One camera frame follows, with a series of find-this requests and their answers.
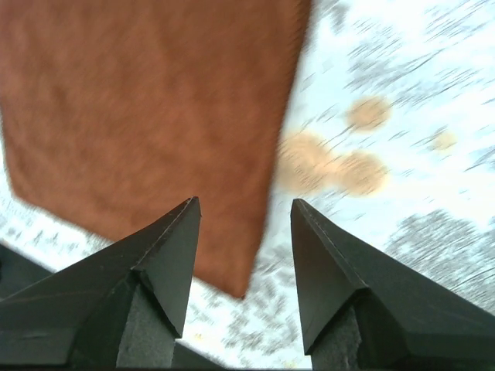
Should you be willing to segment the floral table mat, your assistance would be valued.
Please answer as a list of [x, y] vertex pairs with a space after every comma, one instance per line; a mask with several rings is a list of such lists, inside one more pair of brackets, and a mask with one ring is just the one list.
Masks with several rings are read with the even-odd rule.
[[[190, 290], [183, 343], [229, 367], [311, 366], [294, 199], [494, 310], [494, 3], [309, 2], [246, 294]], [[2, 124], [2, 241], [53, 272], [114, 242], [12, 191]]]

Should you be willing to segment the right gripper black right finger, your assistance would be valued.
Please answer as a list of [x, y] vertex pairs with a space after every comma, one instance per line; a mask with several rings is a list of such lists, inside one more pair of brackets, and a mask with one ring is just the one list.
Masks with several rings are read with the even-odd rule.
[[328, 220], [291, 208], [305, 354], [315, 370], [492, 370], [494, 317]]

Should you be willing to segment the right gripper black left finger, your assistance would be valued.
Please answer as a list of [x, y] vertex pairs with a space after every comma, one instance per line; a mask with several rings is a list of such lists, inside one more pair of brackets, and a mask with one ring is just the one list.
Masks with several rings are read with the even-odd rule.
[[192, 197], [1, 303], [3, 369], [168, 369], [200, 228]]

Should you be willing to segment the brown towel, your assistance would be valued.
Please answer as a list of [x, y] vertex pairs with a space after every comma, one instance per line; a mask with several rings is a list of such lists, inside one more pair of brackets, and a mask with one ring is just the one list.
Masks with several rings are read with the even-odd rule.
[[195, 275], [246, 294], [309, 1], [3, 1], [12, 191], [120, 240], [198, 196]]

